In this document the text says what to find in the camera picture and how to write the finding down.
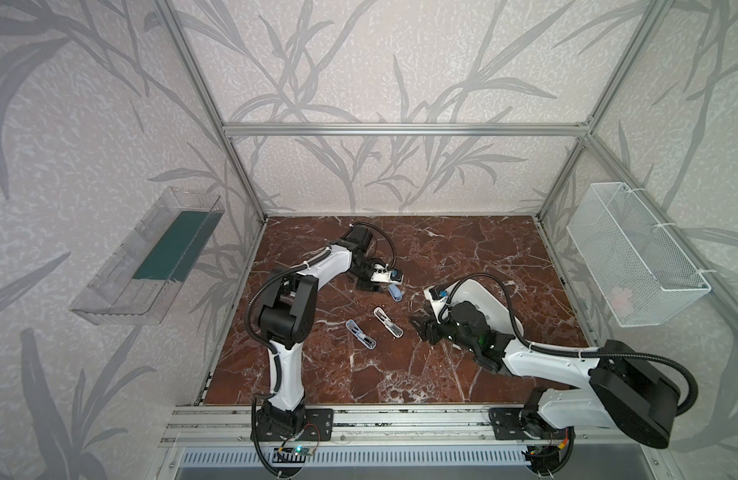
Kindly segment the blue stapler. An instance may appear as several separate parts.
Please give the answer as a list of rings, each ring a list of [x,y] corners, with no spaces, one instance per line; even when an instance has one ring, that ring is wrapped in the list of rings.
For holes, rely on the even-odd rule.
[[[394,338],[401,338],[403,336],[403,330],[387,315],[387,313],[381,307],[376,307],[373,310],[373,314]]]
[[[359,325],[353,320],[350,319],[345,323],[346,328],[348,331],[367,349],[373,350],[376,348],[377,342],[367,335],[360,327]]]
[[[391,270],[387,289],[395,302],[400,302],[403,299],[403,292],[400,287],[402,282],[403,273],[400,270]]]

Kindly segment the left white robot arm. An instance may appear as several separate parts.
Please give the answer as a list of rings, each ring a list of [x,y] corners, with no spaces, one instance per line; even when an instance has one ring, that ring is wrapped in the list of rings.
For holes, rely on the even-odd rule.
[[[361,245],[337,241],[309,260],[272,271],[255,295],[261,302],[257,323],[270,365],[265,401],[272,408],[290,413],[302,406],[302,348],[315,322],[318,293],[344,273],[366,283],[369,290],[399,285],[404,278],[395,264],[368,257]]]

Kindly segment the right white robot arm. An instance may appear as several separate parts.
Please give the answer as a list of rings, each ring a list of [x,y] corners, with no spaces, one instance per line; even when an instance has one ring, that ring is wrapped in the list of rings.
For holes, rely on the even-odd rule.
[[[422,341],[447,341],[489,373],[561,384],[559,390],[535,389],[524,405],[522,427],[535,437],[578,426],[617,428],[642,445],[665,449],[676,417],[697,401],[693,374],[669,358],[615,340],[587,349],[532,343],[513,315],[500,327],[493,320],[484,308],[464,301],[437,302],[431,313],[410,322]]]

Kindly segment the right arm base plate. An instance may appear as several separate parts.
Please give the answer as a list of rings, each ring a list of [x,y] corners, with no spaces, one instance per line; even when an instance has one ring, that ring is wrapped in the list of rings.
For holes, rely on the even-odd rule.
[[[526,429],[521,420],[521,408],[492,407],[488,419],[496,440],[529,441],[542,440],[542,434]]]

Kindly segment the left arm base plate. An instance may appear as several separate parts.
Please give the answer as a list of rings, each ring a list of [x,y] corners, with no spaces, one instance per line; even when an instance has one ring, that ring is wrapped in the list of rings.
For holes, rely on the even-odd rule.
[[[253,426],[260,442],[329,441],[334,427],[334,410],[302,407],[290,412],[265,405],[255,411]]]

